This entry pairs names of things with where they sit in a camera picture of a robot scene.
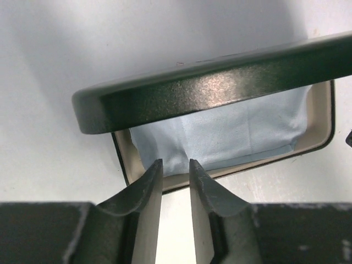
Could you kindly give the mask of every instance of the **white surface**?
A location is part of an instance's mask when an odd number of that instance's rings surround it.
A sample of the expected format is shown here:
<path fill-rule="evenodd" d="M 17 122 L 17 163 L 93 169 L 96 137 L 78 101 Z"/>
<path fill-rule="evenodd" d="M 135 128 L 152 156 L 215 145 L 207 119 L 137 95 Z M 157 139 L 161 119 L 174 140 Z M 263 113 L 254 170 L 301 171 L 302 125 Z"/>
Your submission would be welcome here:
<path fill-rule="evenodd" d="M 350 0 L 1 0 L 0 199 L 100 202 L 124 188 L 110 136 L 78 130 L 76 90 L 246 51 L 248 32 L 323 36 L 351 18 Z M 336 81 L 328 147 L 219 182 L 250 202 L 352 201 L 351 86 Z M 163 197 L 157 263 L 195 263 L 188 189 Z"/>

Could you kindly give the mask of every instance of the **folded cloth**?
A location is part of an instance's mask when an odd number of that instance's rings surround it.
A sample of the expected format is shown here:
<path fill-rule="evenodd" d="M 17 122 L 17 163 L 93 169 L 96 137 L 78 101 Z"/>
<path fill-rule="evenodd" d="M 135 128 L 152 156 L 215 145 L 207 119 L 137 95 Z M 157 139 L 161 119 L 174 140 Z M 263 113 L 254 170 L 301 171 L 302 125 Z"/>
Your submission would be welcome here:
<path fill-rule="evenodd" d="M 163 159 L 165 176 L 189 172 L 189 159 L 205 170 L 262 160 L 294 150 L 307 127 L 311 86 L 131 128 L 142 164 Z"/>

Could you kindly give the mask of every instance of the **light blue cloth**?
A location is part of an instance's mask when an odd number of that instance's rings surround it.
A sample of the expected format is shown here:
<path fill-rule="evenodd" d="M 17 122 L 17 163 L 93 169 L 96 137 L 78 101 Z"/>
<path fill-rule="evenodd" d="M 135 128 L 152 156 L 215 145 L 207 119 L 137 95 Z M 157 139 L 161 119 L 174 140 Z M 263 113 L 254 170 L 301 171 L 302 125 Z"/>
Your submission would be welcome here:
<path fill-rule="evenodd" d="M 163 159 L 164 174 L 189 172 L 189 159 L 205 170 L 288 153 L 307 127 L 311 86 L 131 128 L 132 142 L 148 168 Z"/>

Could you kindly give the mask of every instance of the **gray fabric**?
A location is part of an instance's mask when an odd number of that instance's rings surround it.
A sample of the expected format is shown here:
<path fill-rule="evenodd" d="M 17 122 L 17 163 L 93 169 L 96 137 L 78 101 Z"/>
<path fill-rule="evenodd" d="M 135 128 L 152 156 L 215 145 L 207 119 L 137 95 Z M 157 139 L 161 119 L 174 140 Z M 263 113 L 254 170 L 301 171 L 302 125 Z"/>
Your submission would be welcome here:
<path fill-rule="evenodd" d="M 163 159 L 164 174 L 189 172 L 189 159 L 205 170 L 288 153 L 307 127 L 310 86 L 131 128 L 148 168 Z"/>

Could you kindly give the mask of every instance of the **open box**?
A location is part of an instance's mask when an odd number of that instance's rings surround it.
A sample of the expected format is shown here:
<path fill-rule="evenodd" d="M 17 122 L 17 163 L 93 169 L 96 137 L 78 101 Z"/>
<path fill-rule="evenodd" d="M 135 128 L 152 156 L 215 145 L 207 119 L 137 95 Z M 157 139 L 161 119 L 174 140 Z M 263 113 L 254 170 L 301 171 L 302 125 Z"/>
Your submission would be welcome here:
<path fill-rule="evenodd" d="M 294 151 L 255 162 L 209 170 L 207 173 L 212 178 L 223 177 L 327 146 L 334 134 L 334 109 L 334 81 L 314 84 L 307 95 L 307 129 L 298 139 Z M 131 184 L 143 175 L 145 168 L 137 149 L 132 144 L 129 129 L 116 131 L 112 135 L 124 178 L 127 184 Z M 188 185 L 188 174 L 168 176 L 163 180 L 163 192 L 168 193 Z"/>

